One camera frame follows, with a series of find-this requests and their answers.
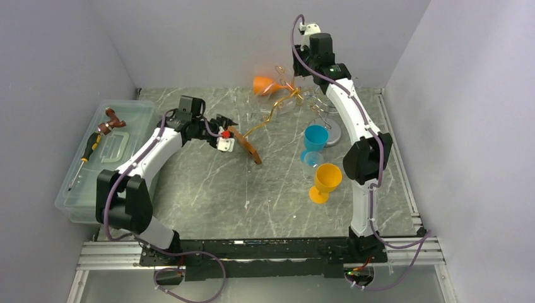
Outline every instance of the clear plastic container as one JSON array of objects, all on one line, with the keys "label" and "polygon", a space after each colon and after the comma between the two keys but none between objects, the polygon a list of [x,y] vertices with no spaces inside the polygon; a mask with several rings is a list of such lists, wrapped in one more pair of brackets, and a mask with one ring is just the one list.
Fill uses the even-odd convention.
[{"label": "clear plastic container", "polygon": [[[107,107],[111,107],[116,116],[126,122],[126,126],[115,128],[108,135],[101,137],[97,149],[89,161],[84,164],[72,190],[68,191],[68,187],[80,166],[80,158],[89,135],[97,130],[100,123],[110,119],[105,114]],[[158,120],[155,105],[150,101],[103,100],[100,102],[85,135],[81,139],[76,156],[57,195],[56,207],[63,211],[72,222],[97,223],[95,219],[95,196],[97,195],[98,174],[103,169],[115,170],[130,159],[150,138]],[[156,183],[157,180],[152,182],[151,193],[154,192]]]}]

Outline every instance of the small plastic container lid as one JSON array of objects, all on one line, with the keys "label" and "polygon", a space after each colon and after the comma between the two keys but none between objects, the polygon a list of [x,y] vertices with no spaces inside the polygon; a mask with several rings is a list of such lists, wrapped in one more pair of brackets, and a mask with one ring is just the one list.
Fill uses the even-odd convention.
[{"label": "small plastic container lid", "polygon": [[[105,109],[111,107],[116,116],[126,122],[123,128],[115,128],[102,136],[97,149],[81,169],[72,190],[69,185],[78,171],[81,156],[87,139],[102,122],[110,120]],[[97,177],[103,169],[115,170],[129,160],[150,138],[158,124],[158,116],[153,102],[103,100],[100,102],[93,119],[76,151],[69,171],[56,198],[55,205],[76,223],[97,223],[95,219],[95,196]]]}]

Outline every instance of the white wall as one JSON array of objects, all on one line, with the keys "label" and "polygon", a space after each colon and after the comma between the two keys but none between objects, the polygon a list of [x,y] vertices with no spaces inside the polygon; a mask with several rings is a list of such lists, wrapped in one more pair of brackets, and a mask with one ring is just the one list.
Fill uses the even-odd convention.
[{"label": "white wall", "polygon": [[251,86],[291,69],[299,13],[332,35],[337,62],[384,87],[430,0],[91,0],[138,87]]},{"label": "white wall", "polygon": [[0,8],[0,302],[65,302],[92,231],[54,207],[101,98],[134,86],[85,0]]},{"label": "white wall", "polygon": [[433,0],[386,87],[460,302],[535,301],[535,3]]}]

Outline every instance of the floor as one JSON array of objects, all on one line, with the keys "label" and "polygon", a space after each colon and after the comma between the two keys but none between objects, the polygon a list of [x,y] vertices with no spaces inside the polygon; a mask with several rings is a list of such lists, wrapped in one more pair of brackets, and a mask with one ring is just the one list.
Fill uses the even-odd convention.
[{"label": "floor", "polygon": [[[177,107],[181,95],[203,98],[206,117],[230,117],[242,134],[260,121],[250,88],[143,89],[139,99],[154,101],[163,112]],[[373,89],[361,88],[358,95],[376,125],[385,130]],[[160,171],[154,215],[183,239],[347,235],[352,216],[347,177],[327,203],[317,205],[308,198],[312,181],[303,177],[299,157],[303,131],[316,117],[307,106],[296,106],[254,131],[249,141],[260,154],[261,165],[238,146],[222,153],[202,141],[188,142]],[[348,134],[338,115],[329,117],[342,126],[343,137],[322,154],[326,162],[342,167],[350,148]],[[397,158],[391,157],[379,189],[377,220],[383,236],[415,235],[404,182]]]}]

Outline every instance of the screwdriver handle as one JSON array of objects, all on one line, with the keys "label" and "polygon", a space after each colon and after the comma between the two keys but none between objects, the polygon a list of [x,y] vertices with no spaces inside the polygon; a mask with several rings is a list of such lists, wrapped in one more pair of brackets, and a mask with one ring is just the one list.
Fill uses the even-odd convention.
[{"label": "screwdriver handle", "polygon": [[82,155],[83,162],[89,161],[89,157],[91,156],[93,151],[97,148],[99,142],[100,142],[100,132],[95,131],[87,139],[87,145],[85,146],[85,151],[84,151],[84,154]]}]

